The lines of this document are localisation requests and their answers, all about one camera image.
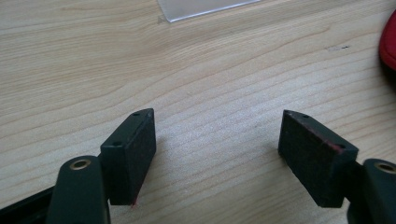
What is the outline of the clear plastic sheet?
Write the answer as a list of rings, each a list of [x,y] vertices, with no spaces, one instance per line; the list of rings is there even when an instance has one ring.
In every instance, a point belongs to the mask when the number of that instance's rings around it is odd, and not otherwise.
[[[186,20],[224,9],[241,7],[261,0],[157,0],[169,22]]]

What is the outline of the red rounded object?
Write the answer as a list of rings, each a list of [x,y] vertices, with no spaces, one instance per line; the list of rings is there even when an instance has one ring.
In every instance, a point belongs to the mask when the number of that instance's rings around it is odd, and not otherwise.
[[[390,15],[383,29],[378,51],[382,63],[396,71],[396,9]]]

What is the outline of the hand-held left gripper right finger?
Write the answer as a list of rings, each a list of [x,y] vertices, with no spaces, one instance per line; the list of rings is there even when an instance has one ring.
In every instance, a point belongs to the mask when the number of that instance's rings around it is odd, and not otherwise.
[[[359,150],[312,117],[284,110],[278,153],[320,207],[339,208]]]

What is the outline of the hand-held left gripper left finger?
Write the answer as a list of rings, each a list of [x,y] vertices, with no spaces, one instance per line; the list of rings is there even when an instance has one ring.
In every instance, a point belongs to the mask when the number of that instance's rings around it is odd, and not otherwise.
[[[106,196],[110,203],[135,204],[156,153],[154,109],[131,114],[100,149]]]

